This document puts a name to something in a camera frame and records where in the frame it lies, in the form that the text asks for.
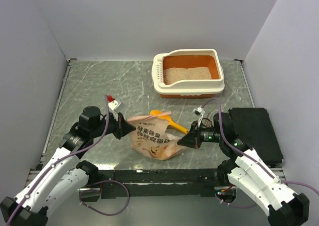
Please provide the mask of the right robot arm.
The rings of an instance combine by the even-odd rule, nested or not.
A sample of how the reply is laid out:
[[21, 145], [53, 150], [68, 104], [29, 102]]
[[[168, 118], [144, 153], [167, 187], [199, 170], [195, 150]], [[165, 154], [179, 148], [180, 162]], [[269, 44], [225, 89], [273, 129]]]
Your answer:
[[193, 111], [198, 120], [181, 146], [198, 149], [218, 143], [228, 156], [217, 168], [222, 185], [234, 185], [258, 205], [272, 226], [301, 226], [309, 219], [310, 201], [287, 186], [270, 168], [283, 161], [268, 112], [263, 108], [232, 108], [216, 113], [212, 126], [204, 125], [204, 109]]

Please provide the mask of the pink cat litter bag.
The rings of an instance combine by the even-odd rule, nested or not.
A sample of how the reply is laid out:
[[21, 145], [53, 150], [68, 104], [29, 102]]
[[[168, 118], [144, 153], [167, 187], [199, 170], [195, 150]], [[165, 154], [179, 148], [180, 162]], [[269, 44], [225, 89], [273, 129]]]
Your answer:
[[177, 144], [180, 138], [166, 131], [169, 121], [165, 117], [170, 114], [168, 111], [128, 118], [128, 123], [136, 127], [136, 130], [130, 133], [131, 149], [157, 160], [168, 160], [181, 154], [185, 147]]

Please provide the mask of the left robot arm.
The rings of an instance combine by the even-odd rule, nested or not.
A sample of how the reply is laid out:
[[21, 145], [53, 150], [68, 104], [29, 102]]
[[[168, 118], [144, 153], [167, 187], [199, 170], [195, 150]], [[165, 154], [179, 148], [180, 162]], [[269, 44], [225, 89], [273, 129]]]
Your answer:
[[44, 226], [49, 217], [79, 188], [98, 183], [98, 167], [81, 160], [90, 148], [107, 134], [117, 139], [135, 131], [121, 113], [107, 108], [102, 115], [98, 107], [86, 107], [79, 120], [63, 136], [59, 147], [36, 175], [15, 197], [5, 197], [0, 204], [8, 226]]

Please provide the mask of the yellow litter scoop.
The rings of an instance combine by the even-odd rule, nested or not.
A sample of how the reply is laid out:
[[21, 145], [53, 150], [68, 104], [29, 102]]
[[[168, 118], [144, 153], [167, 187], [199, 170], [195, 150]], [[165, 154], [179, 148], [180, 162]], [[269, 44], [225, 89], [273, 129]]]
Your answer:
[[188, 130], [185, 127], [183, 127], [183, 126], [177, 124], [176, 122], [174, 122], [172, 120], [172, 118], [169, 116], [170, 114], [171, 114], [171, 112], [161, 112], [159, 110], [150, 111], [150, 115], [167, 120], [169, 122], [168, 125], [171, 128], [173, 128], [173, 129], [175, 129], [175, 130], [177, 130], [177, 131], [179, 131], [179, 132], [181, 132], [183, 134], [188, 134]]

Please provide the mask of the white orange litter box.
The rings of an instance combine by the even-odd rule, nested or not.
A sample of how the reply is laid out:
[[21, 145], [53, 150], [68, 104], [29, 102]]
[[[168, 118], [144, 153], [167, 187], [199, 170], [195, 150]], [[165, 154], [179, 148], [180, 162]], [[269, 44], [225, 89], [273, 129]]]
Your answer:
[[214, 49], [180, 49], [154, 57], [152, 80], [162, 98], [208, 98], [223, 92], [224, 73]]

